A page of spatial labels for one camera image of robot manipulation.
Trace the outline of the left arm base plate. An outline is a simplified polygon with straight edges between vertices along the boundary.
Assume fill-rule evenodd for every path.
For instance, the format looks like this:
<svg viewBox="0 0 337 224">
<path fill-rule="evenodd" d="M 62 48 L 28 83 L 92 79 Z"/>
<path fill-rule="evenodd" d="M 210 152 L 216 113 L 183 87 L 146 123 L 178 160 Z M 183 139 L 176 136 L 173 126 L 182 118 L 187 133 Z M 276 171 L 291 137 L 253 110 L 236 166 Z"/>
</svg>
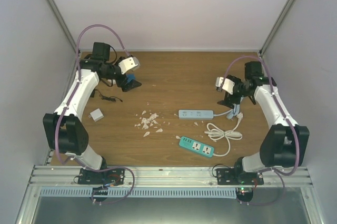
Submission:
<svg viewBox="0 0 337 224">
<path fill-rule="evenodd" d="M 94 172 L 81 168 L 73 181 L 78 185 L 118 186 L 124 183 L 125 169 L 117 168 L 105 172 Z"/>
</svg>

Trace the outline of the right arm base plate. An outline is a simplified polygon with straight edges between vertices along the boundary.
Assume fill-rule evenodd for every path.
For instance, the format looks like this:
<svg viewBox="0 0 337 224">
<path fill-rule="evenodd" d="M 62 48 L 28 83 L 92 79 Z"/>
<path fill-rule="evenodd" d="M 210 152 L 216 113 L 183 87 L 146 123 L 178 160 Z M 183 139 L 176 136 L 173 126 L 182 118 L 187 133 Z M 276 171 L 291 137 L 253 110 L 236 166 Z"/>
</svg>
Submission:
<svg viewBox="0 0 337 224">
<path fill-rule="evenodd" d="M 215 165 L 211 174 L 216 178 L 218 185 L 257 186 L 264 185 L 262 175 L 255 172 L 245 172 L 241 168 L 228 167 L 222 164 Z"/>
</svg>

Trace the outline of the teal power strip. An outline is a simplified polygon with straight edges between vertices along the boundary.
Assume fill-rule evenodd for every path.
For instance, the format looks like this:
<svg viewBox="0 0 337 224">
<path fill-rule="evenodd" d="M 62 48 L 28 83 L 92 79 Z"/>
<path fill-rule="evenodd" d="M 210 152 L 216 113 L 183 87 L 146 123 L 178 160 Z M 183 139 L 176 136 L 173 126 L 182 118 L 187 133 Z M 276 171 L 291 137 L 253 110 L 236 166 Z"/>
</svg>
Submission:
<svg viewBox="0 0 337 224">
<path fill-rule="evenodd" d="M 214 154 L 214 148 L 212 146 L 185 136 L 181 137 L 179 146 L 207 158 L 213 157 Z"/>
</svg>

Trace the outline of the blue cube adapter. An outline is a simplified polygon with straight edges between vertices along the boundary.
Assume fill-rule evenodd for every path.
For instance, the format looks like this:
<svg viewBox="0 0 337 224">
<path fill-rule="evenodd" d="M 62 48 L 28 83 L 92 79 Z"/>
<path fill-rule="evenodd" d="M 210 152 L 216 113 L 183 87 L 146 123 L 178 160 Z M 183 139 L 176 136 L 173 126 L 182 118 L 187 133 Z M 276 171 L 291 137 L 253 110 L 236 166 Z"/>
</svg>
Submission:
<svg viewBox="0 0 337 224">
<path fill-rule="evenodd" d="M 134 74 L 128 74 L 127 75 L 127 82 L 130 83 L 133 80 L 135 80 L 135 75 Z"/>
</svg>

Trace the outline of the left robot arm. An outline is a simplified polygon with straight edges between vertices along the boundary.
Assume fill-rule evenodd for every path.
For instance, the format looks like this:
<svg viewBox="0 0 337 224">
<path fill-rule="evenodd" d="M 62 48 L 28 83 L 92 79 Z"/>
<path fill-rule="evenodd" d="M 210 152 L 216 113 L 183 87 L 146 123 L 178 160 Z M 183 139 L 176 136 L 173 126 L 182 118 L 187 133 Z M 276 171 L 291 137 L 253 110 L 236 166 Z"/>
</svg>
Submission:
<svg viewBox="0 0 337 224">
<path fill-rule="evenodd" d="M 75 159 L 91 170 L 90 178 L 97 184 L 108 180 L 103 157 L 89 145 L 89 136 L 82 124 L 85 106 L 102 79 L 113 80 L 123 92 L 140 87 L 141 83 L 127 73 L 140 67 L 139 60 L 127 55 L 110 61 L 111 46 L 95 42 L 91 54 L 79 60 L 80 69 L 62 103 L 52 114 L 45 114 L 43 126 L 48 145 L 57 154 Z"/>
</svg>

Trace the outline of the light blue power strip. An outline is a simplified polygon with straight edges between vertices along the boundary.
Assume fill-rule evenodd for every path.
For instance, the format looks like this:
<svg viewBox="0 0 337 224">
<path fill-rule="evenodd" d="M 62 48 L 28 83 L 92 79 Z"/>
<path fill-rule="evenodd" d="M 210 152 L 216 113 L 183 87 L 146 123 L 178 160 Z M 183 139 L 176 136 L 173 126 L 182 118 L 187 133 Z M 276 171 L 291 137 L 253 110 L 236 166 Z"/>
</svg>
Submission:
<svg viewBox="0 0 337 224">
<path fill-rule="evenodd" d="M 214 112 L 212 110 L 180 109 L 178 116 L 179 119 L 211 120 L 214 118 Z"/>
</svg>

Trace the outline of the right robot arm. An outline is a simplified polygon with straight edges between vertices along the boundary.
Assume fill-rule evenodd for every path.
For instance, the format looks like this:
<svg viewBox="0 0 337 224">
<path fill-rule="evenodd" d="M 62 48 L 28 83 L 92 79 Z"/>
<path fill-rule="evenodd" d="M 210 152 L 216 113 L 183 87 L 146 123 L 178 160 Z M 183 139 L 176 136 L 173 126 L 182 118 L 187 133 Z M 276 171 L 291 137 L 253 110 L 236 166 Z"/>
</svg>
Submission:
<svg viewBox="0 0 337 224">
<path fill-rule="evenodd" d="M 278 92 L 277 84 L 262 61 L 250 61 L 244 65 L 244 79 L 233 75 L 218 77 L 217 91 L 224 91 L 224 99 L 218 104 L 234 109 L 242 98 L 260 105 L 269 131 L 260 150 L 239 158 L 233 167 L 233 178 L 240 185 L 246 184 L 266 171 L 291 176 L 302 165 L 309 140 L 309 129 L 292 118 Z"/>
</svg>

